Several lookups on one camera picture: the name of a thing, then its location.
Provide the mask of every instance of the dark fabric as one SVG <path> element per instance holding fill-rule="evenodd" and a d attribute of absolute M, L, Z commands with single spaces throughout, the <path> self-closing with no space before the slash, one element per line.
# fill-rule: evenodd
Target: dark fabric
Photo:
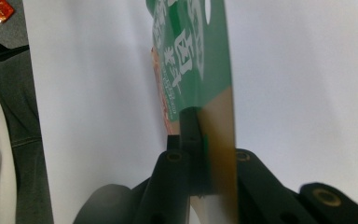
<path fill-rule="evenodd" d="M 0 103 L 16 166 L 16 223 L 53 223 L 29 51 L 0 63 Z"/>

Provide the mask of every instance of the clamp jaw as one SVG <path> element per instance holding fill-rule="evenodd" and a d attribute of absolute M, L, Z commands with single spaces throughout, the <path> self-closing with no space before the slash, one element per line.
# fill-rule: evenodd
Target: clamp jaw
<path fill-rule="evenodd" d="M 214 194 L 197 119 L 197 108 L 180 113 L 180 135 L 168 136 L 153 174 L 129 189 L 107 185 L 96 190 L 75 224 L 185 224 L 189 196 Z M 257 156 L 237 149 L 240 224 L 353 224 L 358 204 L 321 183 L 304 185 L 297 194 L 284 187 Z"/>

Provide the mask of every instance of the white paper background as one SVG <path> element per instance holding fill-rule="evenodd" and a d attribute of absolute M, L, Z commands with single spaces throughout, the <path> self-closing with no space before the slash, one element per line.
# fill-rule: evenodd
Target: white paper background
<path fill-rule="evenodd" d="M 151 175 L 165 132 L 145 1 L 24 0 L 55 223 Z M 237 145 L 358 202 L 358 1 L 227 1 Z"/>

